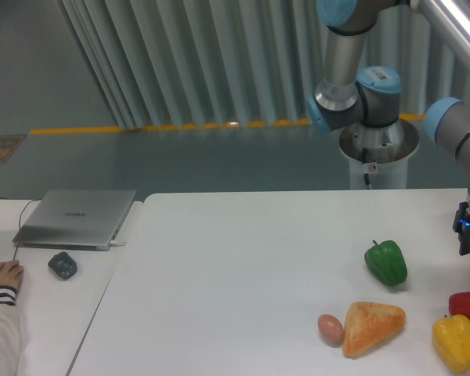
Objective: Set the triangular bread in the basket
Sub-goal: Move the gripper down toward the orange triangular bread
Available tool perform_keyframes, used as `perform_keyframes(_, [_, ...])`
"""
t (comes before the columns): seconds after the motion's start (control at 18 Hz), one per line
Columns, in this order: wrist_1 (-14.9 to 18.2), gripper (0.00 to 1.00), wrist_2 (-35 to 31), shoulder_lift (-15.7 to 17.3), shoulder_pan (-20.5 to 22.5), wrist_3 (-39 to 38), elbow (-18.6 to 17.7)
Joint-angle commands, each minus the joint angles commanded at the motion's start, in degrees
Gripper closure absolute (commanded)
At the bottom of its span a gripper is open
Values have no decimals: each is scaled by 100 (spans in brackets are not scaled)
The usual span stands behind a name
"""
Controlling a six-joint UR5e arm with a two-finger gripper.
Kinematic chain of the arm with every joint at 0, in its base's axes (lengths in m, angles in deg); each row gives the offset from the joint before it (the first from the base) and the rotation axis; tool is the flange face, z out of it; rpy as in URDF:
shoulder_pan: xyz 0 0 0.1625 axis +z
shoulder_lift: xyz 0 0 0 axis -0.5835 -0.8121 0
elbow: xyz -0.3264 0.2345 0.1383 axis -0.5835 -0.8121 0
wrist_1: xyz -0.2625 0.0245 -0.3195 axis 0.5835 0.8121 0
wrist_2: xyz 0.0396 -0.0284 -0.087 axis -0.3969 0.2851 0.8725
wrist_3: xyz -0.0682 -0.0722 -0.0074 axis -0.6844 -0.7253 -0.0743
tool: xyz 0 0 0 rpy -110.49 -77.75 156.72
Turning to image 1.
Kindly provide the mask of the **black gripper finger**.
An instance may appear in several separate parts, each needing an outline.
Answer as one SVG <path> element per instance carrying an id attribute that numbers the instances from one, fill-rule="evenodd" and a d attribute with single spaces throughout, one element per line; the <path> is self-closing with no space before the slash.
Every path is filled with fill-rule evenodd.
<path id="1" fill-rule="evenodd" d="M 459 246 L 459 255 L 469 255 L 470 254 L 470 241 L 464 234 L 458 235 L 458 240 L 460 242 Z"/>

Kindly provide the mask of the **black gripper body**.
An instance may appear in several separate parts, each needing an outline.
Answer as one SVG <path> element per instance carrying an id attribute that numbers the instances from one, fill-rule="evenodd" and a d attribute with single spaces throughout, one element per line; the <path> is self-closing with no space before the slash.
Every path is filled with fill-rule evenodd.
<path id="1" fill-rule="evenodd" d="M 470 241 L 470 214 L 468 213 L 468 203 L 466 201 L 459 204 L 452 229 L 457 235 L 464 234 Z"/>

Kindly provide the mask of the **white striped sleeve forearm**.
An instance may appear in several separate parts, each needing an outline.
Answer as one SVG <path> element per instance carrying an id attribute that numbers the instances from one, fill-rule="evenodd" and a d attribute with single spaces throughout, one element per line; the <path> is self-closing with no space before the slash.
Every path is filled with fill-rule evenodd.
<path id="1" fill-rule="evenodd" d="M 0 286 L 0 375 L 16 375 L 21 352 L 16 289 Z"/>

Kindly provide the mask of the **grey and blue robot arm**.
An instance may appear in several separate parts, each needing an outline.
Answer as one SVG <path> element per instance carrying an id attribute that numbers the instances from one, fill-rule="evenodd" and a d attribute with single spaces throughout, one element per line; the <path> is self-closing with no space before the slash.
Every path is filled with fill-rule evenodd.
<path id="1" fill-rule="evenodd" d="M 394 1 L 319 1 L 328 40 L 324 77 L 307 100 L 312 123 L 325 132 L 339 131 L 339 147 L 349 160 L 352 188 L 366 188 L 375 173 L 388 188 L 407 183 L 407 162 L 419 144 L 416 128 L 400 119 L 401 82 L 388 67 L 360 68 L 366 33 Z M 427 111 L 425 131 L 470 174 L 470 104 L 454 97 Z M 470 180 L 453 223 L 461 255 L 470 253 Z"/>

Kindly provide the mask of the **person's hand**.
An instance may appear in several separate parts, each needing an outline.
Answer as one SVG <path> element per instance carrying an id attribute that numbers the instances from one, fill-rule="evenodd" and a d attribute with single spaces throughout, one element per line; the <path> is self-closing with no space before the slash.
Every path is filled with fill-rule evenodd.
<path id="1" fill-rule="evenodd" d="M 24 278 L 24 267 L 18 260 L 0 262 L 0 288 L 18 292 Z"/>

